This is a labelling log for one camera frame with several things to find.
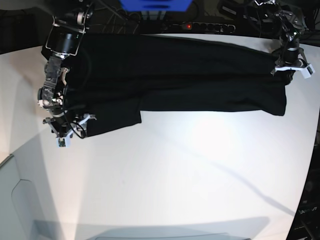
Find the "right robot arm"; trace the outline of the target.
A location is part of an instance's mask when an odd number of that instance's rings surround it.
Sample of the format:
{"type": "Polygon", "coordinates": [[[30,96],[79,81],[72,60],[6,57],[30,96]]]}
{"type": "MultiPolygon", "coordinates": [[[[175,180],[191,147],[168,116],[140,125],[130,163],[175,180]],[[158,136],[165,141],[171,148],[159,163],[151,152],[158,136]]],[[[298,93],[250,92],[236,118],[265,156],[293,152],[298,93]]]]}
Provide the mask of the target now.
{"type": "Polygon", "coordinates": [[[80,116],[66,107],[68,83],[66,76],[70,68],[63,65],[69,57],[78,54],[81,41],[89,29],[94,12],[91,0],[43,0],[38,5],[52,15],[52,28],[44,45],[49,57],[44,67],[45,79],[38,90],[38,105],[50,113],[43,120],[56,135],[62,147],[74,135],[80,139],[87,136],[86,124],[93,116],[84,113],[80,116]]]}

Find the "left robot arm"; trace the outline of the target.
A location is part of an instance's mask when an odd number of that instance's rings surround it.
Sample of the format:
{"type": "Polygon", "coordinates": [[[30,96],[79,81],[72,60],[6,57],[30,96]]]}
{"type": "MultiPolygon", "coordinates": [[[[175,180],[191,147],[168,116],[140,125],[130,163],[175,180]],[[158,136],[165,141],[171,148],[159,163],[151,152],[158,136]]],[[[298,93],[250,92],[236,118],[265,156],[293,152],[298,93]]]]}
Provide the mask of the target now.
{"type": "Polygon", "coordinates": [[[302,10],[295,5],[281,6],[278,0],[245,0],[243,13],[249,24],[262,35],[279,37],[280,47],[272,53],[250,52],[250,58],[245,60],[260,75],[277,77],[284,85],[289,85],[295,72],[300,72],[308,79],[315,72],[307,61],[304,49],[300,47],[300,37],[303,36],[307,25],[302,10]],[[266,17],[275,24],[270,32],[263,31],[249,16],[248,7],[254,2],[262,7],[266,17]]]}

